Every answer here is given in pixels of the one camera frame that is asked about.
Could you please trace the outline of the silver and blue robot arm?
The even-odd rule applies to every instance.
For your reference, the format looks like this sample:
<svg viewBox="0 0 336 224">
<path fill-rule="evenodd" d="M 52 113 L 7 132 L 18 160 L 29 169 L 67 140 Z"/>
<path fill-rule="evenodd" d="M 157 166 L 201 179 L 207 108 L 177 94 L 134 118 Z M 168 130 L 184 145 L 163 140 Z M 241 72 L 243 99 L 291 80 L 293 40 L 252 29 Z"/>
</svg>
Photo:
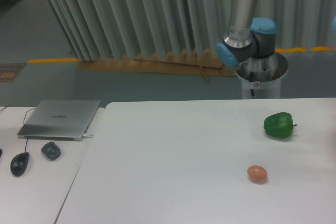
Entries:
<svg viewBox="0 0 336 224">
<path fill-rule="evenodd" d="M 233 0 L 221 61 L 235 67 L 276 47 L 335 47 L 335 0 Z"/>
</svg>

